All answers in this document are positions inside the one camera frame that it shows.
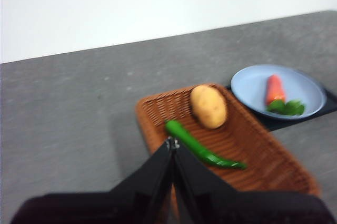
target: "gray table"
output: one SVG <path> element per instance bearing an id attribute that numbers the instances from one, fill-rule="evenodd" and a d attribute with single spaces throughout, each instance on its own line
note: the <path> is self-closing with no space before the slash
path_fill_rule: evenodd
<path id="1" fill-rule="evenodd" d="M 220 28 L 1 65 L 1 212 L 29 197 L 102 191 L 148 157 L 134 106 L 153 93 L 228 84 L 246 66 L 281 64 L 337 93 L 337 12 Z M 337 212 L 337 112 L 273 134 L 317 178 Z"/>

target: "blue plate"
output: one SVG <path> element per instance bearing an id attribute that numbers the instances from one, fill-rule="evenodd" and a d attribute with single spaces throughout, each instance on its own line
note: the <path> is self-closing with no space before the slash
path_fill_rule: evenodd
<path id="1" fill-rule="evenodd" d="M 272 74 L 282 79 L 286 101 L 300 99 L 305 104 L 302 115 L 280 115 L 266 111 L 265 95 L 268 77 Z M 318 112 L 326 102 L 324 88 L 308 75 L 294 69 L 261 64 L 238 71 L 231 80 L 234 95 L 250 109 L 282 120 L 298 120 Z"/>

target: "carrot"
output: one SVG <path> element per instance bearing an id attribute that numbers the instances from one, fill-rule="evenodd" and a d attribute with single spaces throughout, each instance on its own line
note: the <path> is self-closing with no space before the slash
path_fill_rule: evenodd
<path id="1" fill-rule="evenodd" d="M 265 102 L 269 105 L 274 100 L 285 102 L 285 92 L 282 87 L 282 81 L 278 75 L 271 75 L 267 81 L 267 95 Z"/>

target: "green chili pepper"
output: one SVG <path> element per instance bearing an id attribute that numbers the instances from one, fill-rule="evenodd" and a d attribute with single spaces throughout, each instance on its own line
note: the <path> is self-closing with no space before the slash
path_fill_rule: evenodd
<path id="1" fill-rule="evenodd" d="M 165 128 L 172 137 L 181 140 L 200 160 L 208 164 L 221 168 L 246 168 L 246 164 L 221 158 L 202 146 L 177 120 L 166 121 Z"/>

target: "wicker basket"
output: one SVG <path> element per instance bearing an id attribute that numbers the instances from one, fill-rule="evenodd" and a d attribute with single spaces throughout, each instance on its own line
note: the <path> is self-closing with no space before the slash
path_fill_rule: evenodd
<path id="1" fill-rule="evenodd" d="M 192 115 L 190 92 L 195 86 L 138 101 L 136 113 L 151 153 L 168 136 L 164 121 L 177 119 L 208 149 L 224 158 L 247 163 L 246 170 L 221 169 L 206 164 L 237 190 L 291 190 L 319 194 L 313 177 L 225 87 L 213 83 L 207 85 L 217 88 L 227 101 L 228 120 L 216 130 L 205 129 Z M 177 212 L 174 191 L 172 203 Z"/>

